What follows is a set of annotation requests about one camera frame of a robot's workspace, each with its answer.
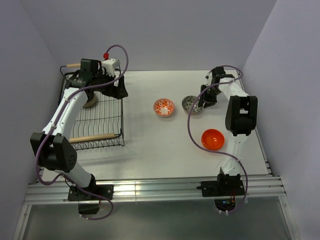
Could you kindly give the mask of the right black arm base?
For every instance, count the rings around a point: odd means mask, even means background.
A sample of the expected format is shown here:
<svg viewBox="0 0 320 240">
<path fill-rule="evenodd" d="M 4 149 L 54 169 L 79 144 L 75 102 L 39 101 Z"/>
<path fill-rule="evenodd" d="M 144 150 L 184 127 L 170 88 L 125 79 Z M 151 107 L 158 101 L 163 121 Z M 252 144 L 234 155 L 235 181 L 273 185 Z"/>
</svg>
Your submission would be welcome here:
<svg viewBox="0 0 320 240">
<path fill-rule="evenodd" d="M 202 197 L 214 198 L 215 207 L 225 213 L 233 211 L 237 206 L 236 197 L 243 197 L 246 193 L 241 180 L 236 185 L 219 183 L 218 180 L 201 181 L 196 189 L 201 191 Z"/>
</svg>

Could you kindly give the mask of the orange white patterned bowl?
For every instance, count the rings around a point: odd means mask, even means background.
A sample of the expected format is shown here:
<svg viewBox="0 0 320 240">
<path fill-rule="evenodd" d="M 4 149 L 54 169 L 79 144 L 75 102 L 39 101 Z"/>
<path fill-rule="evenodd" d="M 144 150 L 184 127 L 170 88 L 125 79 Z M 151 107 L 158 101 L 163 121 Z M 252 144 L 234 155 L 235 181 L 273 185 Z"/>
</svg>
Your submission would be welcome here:
<svg viewBox="0 0 320 240">
<path fill-rule="evenodd" d="M 153 111 L 159 117 L 170 117 L 175 110 L 174 103 L 167 98 L 161 98 L 155 101 L 153 104 Z"/>
</svg>

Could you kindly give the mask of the black floral patterned bowl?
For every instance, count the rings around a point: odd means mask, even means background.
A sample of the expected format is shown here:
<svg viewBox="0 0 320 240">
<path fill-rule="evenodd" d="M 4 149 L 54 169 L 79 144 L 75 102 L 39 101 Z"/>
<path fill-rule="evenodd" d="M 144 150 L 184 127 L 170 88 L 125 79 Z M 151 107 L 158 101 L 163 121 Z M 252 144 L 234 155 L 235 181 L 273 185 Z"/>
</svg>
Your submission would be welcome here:
<svg viewBox="0 0 320 240">
<path fill-rule="evenodd" d="M 192 107 L 192 111 L 191 111 L 192 114 L 198 114 L 202 111 L 203 107 L 199 105 L 199 100 L 194 104 L 196 98 L 197 97 L 194 95 L 188 95 L 183 98 L 181 102 L 181 106 L 185 112 L 189 113 L 191 110 L 191 107 Z"/>
</svg>

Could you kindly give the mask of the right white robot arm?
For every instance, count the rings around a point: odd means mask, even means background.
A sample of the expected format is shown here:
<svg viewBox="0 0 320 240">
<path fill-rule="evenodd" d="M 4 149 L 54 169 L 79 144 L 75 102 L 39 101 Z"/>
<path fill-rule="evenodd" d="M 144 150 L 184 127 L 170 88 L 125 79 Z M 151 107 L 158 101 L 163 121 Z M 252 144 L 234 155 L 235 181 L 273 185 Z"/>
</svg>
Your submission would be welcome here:
<svg viewBox="0 0 320 240">
<path fill-rule="evenodd" d="M 217 191 L 227 195 L 241 181 L 240 160 L 245 142 L 257 125 L 258 98 L 246 93 L 236 82 L 237 78 L 226 73 L 224 66 L 213 68 L 205 78 L 207 82 L 201 86 L 198 106 L 214 106 L 219 94 L 223 94 L 228 100 L 225 115 L 225 128 L 229 133 L 227 158 L 220 168 L 216 183 Z"/>
</svg>

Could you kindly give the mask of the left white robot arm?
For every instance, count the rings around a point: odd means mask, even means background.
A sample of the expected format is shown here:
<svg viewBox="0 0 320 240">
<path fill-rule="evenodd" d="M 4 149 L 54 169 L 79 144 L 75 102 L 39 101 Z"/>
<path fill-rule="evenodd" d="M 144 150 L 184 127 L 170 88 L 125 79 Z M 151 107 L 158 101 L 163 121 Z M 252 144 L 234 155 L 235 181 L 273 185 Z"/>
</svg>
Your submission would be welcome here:
<svg viewBox="0 0 320 240">
<path fill-rule="evenodd" d="M 120 65 L 117 58 L 81 59 L 75 64 L 77 70 L 63 77 L 63 92 L 53 117 L 40 133 L 30 137 L 35 171 L 45 168 L 56 172 L 80 188 L 79 194 L 86 200 L 98 193 L 96 179 L 77 162 L 77 151 L 69 137 L 78 114 L 84 106 L 94 104 L 97 92 L 118 100 L 128 96 L 124 73 L 116 75 Z"/>
</svg>

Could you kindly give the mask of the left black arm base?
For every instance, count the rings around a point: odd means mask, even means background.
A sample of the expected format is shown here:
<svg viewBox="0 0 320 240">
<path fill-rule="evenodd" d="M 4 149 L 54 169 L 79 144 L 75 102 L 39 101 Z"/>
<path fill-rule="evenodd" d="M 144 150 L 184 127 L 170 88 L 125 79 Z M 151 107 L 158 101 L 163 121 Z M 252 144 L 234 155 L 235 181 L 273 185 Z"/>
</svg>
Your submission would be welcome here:
<svg viewBox="0 0 320 240">
<path fill-rule="evenodd" d="M 110 204 L 110 210 L 107 214 L 109 216 L 114 210 L 114 204 L 111 202 L 113 193 L 113 184 L 97 185 L 92 191 L 72 185 L 69 187 L 67 201 L 78 202 L 79 214 L 86 217 L 96 215 L 100 210 L 102 201 L 107 201 Z"/>
</svg>

